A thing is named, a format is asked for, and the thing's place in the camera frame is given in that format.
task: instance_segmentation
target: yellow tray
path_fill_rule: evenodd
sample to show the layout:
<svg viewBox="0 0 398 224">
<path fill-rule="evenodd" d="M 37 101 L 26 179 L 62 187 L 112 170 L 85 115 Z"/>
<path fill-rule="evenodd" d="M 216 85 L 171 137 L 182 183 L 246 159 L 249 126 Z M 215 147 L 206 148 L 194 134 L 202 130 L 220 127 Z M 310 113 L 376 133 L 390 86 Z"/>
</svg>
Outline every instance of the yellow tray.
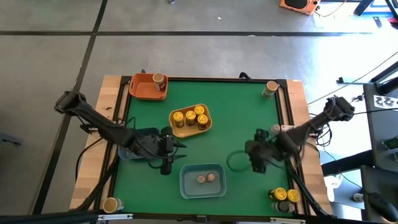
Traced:
<svg viewBox="0 0 398 224">
<path fill-rule="evenodd" d="M 204 115 L 207 116 L 207 118 L 209 119 L 207 122 L 207 127 L 204 130 L 199 130 L 198 129 L 198 123 L 196 122 L 195 125 L 193 126 L 187 126 L 187 124 L 185 123 L 185 113 L 192 110 L 196 107 L 196 106 L 202 106 L 205 109 L 205 113 Z M 182 114 L 184 114 L 184 126 L 182 128 L 177 128 L 174 124 L 173 121 L 173 114 L 175 112 L 181 112 Z M 193 136 L 196 134 L 200 134 L 200 133 L 204 133 L 206 131 L 208 131 L 211 128 L 211 125 L 213 124 L 212 120 L 211 120 L 211 116 L 210 116 L 210 112 L 209 109 L 207 108 L 206 105 L 204 105 L 203 103 L 197 104 L 197 105 L 193 105 L 193 106 L 188 106 L 186 108 L 181 108 L 178 110 L 173 110 L 170 114 L 169 114 L 169 122 L 170 122 L 170 126 L 173 128 L 173 134 L 174 136 L 178 137 L 178 138 L 186 138 L 189 136 Z"/>
</svg>

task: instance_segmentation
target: green mat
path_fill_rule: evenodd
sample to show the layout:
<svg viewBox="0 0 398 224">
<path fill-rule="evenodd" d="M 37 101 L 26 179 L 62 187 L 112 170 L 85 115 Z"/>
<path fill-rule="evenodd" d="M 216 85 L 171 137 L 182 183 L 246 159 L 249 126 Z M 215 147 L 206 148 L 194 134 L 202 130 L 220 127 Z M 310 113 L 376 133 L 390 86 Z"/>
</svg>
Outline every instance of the green mat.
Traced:
<svg viewBox="0 0 398 224">
<path fill-rule="evenodd" d="M 187 148 L 177 154 L 187 157 L 173 163 L 170 175 L 160 175 L 146 162 L 121 160 L 114 197 L 125 202 L 124 212 L 202 215 L 282 216 L 271 208 L 267 193 L 276 187 L 289 188 L 285 169 L 267 167 L 266 174 L 231 172 L 228 154 L 244 150 L 256 128 L 278 124 L 275 98 L 263 100 L 260 83 L 170 82 L 165 101 L 131 99 L 128 118 L 136 117 L 137 129 L 169 125 L 169 113 L 197 103 L 209 108 L 213 126 L 203 134 L 181 139 Z M 223 197 L 184 199 L 180 194 L 180 169 L 189 164 L 221 164 L 226 171 Z M 234 168 L 249 165 L 247 155 L 231 160 Z"/>
</svg>

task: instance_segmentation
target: round brown object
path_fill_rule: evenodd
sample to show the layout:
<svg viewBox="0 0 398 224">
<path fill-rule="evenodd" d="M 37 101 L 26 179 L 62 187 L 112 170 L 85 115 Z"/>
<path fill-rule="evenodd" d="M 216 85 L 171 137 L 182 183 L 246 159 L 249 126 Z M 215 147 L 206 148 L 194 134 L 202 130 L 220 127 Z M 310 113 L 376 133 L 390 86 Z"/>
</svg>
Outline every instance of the round brown object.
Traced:
<svg viewBox="0 0 398 224">
<path fill-rule="evenodd" d="M 206 177 L 204 175 L 199 175 L 197 181 L 199 184 L 203 184 L 206 181 Z"/>
<path fill-rule="evenodd" d="M 214 173 L 209 173 L 207 174 L 206 180 L 207 182 L 211 183 L 216 179 L 216 175 L 214 175 Z"/>
</svg>

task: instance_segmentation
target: blue plastic tray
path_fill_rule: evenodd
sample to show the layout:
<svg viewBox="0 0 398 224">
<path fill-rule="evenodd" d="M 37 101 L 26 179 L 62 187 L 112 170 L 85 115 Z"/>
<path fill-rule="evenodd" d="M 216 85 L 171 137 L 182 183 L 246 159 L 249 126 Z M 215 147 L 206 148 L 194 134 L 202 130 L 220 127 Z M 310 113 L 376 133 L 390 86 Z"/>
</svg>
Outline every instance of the blue plastic tray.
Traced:
<svg viewBox="0 0 398 224">
<path fill-rule="evenodd" d="M 206 176 L 209 173 L 215 175 L 211 183 L 199 184 L 199 175 Z M 195 164 L 184 166 L 180 171 L 180 191 L 186 198 L 222 197 L 226 192 L 226 177 L 223 166 L 219 164 Z"/>
</svg>

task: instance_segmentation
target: wooden table frame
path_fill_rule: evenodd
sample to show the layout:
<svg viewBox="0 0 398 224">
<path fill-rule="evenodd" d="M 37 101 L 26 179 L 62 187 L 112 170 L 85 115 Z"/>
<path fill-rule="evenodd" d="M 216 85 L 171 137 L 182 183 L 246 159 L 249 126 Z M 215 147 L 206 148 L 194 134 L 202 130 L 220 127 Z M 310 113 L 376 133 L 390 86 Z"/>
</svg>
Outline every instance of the wooden table frame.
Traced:
<svg viewBox="0 0 398 224">
<path fill-rule="evenodd" d="M 121 85 L 121 83 L 126 83 L 129 79 L 129 77 L 122 76 L 105 76 L 99 92 L 95 108 L 96 111 L 113 121 L 117 121 L 118 118 L 123 118 L 126 112 L 129 85 Z M 285 84 L 287 85 L 288 94 L 286 95 L 281 88 L 279 88 L 278 94 L 282 123 L 300 125 L 309 120 L 307 101 L 305 99 L 302 82 L 299 80 L 286 80 Z M 98 133 L 89 135 L 86 145 L 90 145 L 98 138 L 100 138 Z M 101 173 L 103 173 L 105 169 L 105 167 L 103 167 L 104 158 L 109 157 L 109 164 L 113 160 L 116 154 L 115 147 L 109 150 L 110 154 L 106 156 L 106 148 L 110 146 L 111 145 L 107 144 L 105 140 L 102 140 L 84 153 L 81 159 L 70 208 L 79 206 L 98 183 Z M 305 146 L 304 150 L 305 157 L 302 160 L 302 173 L 305 185 L 322 208 L 331 214 L 331 207 L 326 194 L 319 154 L 309 146 Z M 98 205 L 102 205 L 102 201 L 108 197 L 109 181 L 104 186 L 101 201 L 97 201 Z M 298 213 L 304 214 L 304 210 L 304 204 L 302 201 L 299 201 Z"/>
</svg>

